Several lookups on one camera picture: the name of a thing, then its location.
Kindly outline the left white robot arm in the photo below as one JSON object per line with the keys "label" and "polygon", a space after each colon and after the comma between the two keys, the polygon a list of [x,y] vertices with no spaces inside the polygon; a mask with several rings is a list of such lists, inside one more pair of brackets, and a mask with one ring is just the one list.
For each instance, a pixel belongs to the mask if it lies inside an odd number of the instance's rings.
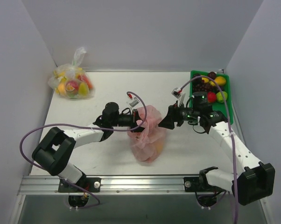
{"label": "left white robot arm", "polygon": [[69,162],[73,149],[92,142],[102,142],[114,132],[114,127],[128,127],[134,132],[144,128],[137,127],[141,121],[136,109],[129,114],[121,114],[115,102],[105,105],[100,115],[89,129],[61,130],[51,128],[32,153],[32,158],[52,176],[69,181],[69,187],[80,192],[85,188],[85,174]]}

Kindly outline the pink plastic bag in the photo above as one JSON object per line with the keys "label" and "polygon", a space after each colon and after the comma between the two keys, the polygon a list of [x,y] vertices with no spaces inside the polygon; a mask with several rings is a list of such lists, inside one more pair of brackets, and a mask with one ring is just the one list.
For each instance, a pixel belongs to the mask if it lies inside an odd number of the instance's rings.
{"label": "pink plastic bag", "polygon": [[141,133],[128,132],[130,147],[135,159],[150,163],[158,158],[163,151],[166,129],[158,126],[162,120],[161,113],[152,105],[137,109],[140,118],[145,119]]}

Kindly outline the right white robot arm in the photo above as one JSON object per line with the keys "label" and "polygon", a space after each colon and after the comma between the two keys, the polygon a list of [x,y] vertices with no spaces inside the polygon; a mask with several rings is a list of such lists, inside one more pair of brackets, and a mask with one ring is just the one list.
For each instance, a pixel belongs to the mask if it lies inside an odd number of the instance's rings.
{"label": "right white robot arm", "polygon": [[272,195],[274,188],[275,169],[271,163],[263,163],[257,158],[234,133],[228,118],[221,112],[213,110],[208,103],[206,92],[192,94],[191,107],[185,107],[185,95],[173,91],[177,101],[168,107],[165,118],[159,127],[174,129],[188,122],[200,126],[210,135],[229,157],[233,172],[222,171],[218,167],[209,167],[199,172],[198,185],[208,191],[217,187],[233,193],[236,201],[247,205]]}

